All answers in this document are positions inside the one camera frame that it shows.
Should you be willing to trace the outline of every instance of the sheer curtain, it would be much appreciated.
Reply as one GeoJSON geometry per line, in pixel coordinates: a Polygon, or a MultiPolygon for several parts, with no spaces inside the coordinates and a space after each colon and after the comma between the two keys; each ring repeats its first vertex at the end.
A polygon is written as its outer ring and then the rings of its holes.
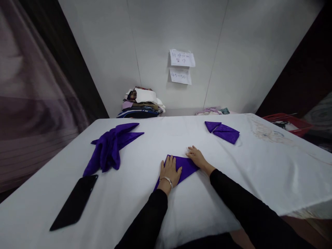
{"type": "Polygon", "coordinates": [[[91,122],[20,3],[0,1],[0,193],[20,186],[91,122]]]}

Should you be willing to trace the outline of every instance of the red basket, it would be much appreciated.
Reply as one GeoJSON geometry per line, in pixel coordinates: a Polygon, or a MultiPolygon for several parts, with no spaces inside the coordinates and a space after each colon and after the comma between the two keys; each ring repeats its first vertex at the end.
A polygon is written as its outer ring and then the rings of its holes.
{"type": "Polygon", "coordinates": [[[269,115],[266,117],[263,117],[265,120],[269,122],[275,122],[275,121],[284,121],[284,122],[290,122],[291,124],[295,125],[298,129],[289,131],[290,133],[293,133],[296,136],[303,137],[304,134],[306,134],[310,128],[313,127],[313,125],[300,120],[296,117],[292,117],[290,115],[287,115],[285,113],[277,113],[273,115],[269,115]]]}

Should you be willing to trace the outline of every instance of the white paper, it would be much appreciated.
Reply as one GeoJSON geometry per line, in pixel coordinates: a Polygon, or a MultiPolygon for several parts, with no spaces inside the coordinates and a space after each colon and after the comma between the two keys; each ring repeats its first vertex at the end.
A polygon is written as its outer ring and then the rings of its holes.
{"type": "Polygon", "coordinates": [[[175,49],[170,49],[170,64],[172,66],[188,66],[195,67],[194,54],[181,52],[175,49]]]}
{"type": "Polygon", "coordinates": [[[191,85],[189,69],[170,67],[169,73],[173,82],[191,85]]]}

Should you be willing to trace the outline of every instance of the purple napkin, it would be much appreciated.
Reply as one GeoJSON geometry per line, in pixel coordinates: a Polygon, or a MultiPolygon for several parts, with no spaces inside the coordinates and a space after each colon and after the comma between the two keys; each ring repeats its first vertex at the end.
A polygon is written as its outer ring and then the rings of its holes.
{"type": "Polygon", "coordinates": [[[207,121],[205,121],[205,125],[206,125],[206,128],[209,130],[209,132],[211,133],[211,132],[213,132],[213,130],[217,127],[217,126],[219,126],[219,125],[221,125],[221,122],[207,122],[207,121]]]}
{"type": "MultiPolygon", "coordinates": [[[[176,158],[176,166],[175,166],[176,171],[179,169],[179,167],[182,167],[182,172],[181,172],[181,176],[180,176],[180,180],[179,180],[178,184],[180,182],[182,182],[185,178],[190,176],[192,173],[194,173],[200,169],[199,167],[197,167],[194,164],[194,162],[190,158],[178,157],[178,156],[173,156],[173,157],[176,158]]],[[[159,185],[159,178],[157,180],[157,184],[156,184],[155,188],[153,189],[153,191],[157,189],[158,185],[159,185]]]]}
{"type": "Polygon", "coordinates": [[[239,131],[219,122],[205,121],[205,125],[210,133],[212,132],[216,136],[226,140],[227,142],[230,142],[231,144],[235,144],[240,136],[239,131]]]}
{"type": "Polygon", "coordinates": [[[103,172],[111,167],[118,170],[120,167],[120,153],[123,147],[134,141],[143,132],[129,132],[139,123],[127,123],[116,126],[105,132],[99,139],[92,141],[96,145],[92,157],[84,170],[83,176],[93,175],[99,168],[103,172]]]}

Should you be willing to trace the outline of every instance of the silver bracelet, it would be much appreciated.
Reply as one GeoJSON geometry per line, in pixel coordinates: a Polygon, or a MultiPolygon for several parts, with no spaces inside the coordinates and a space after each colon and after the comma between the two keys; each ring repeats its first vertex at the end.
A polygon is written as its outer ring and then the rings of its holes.
{"type": "Polygon", "coordinates": [[[159,179],[159,182],[160,182],[163,178],[165,178],[166,180],[169,181],[169,184],[170,184],[170,190],[172,191],[172,189],[173,189],[172,181],[171,181],[167,176],[163,176],[162,178],[159,179]]]}

